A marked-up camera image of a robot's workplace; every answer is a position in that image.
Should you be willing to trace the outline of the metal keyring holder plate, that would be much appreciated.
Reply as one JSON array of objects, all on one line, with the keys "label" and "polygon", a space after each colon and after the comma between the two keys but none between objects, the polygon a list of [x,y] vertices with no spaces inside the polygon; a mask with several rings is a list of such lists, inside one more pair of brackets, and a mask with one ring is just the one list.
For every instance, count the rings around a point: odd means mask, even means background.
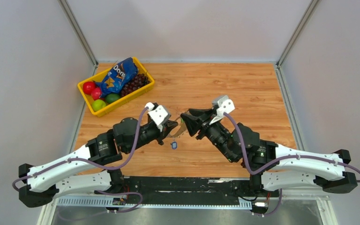
[{"label": "metal keyring holder plate", "polygon": [[181,117],[181,114],[190,114],[190,113],[189,113],[189,110],[186,110],[178,115],[178,117],[174,120],[175,122],[178,123],[178,125],[175,127],[175,129],[173,129],[169,133],[168,137],[177,138],[177,137],[181,136],[183,133],[187,132],[188,129],[187,129],[187,126],[186,126],[184,120]]}]

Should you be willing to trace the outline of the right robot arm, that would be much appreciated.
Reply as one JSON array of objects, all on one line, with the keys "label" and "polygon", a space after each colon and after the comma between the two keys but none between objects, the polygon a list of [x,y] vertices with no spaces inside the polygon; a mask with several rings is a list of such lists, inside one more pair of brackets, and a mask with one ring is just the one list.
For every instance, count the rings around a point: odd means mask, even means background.
[{"label": "right robot arm", "polygon": [[290,187],[320,187],[324,192],[345,194],[354,190],[356,175],[346,171],[351,161],[348,150],[318,154],[292,149],[260,138],[242,123],[230,132],[221,124],[234,110],[231,101],[210,109],[189,109],[180,115],[190,136],[206,137],[231,163],[241,162],[250,174],[254,195]]}]

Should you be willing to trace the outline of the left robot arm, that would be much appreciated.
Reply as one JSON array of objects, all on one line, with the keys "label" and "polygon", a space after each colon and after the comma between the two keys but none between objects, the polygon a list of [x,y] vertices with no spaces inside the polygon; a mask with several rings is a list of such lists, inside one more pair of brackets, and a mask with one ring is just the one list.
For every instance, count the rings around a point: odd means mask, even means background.
[{"label": "left robot arm", "polygon": [[123,154],[132,157],[136,149],[152,141],[163,145],[178,126],[170,116],[164,106],[147,103],[138,119],[122,119],[68,155],[40,166],[19,166],[18,179],[13,182],[14,187],[20,181],[24,183],[17,189],[19,200],[35,208],[74,193],[121,193],[126,189],[121,168],[130,160],[119,166],[109,164],[121,161]]}]

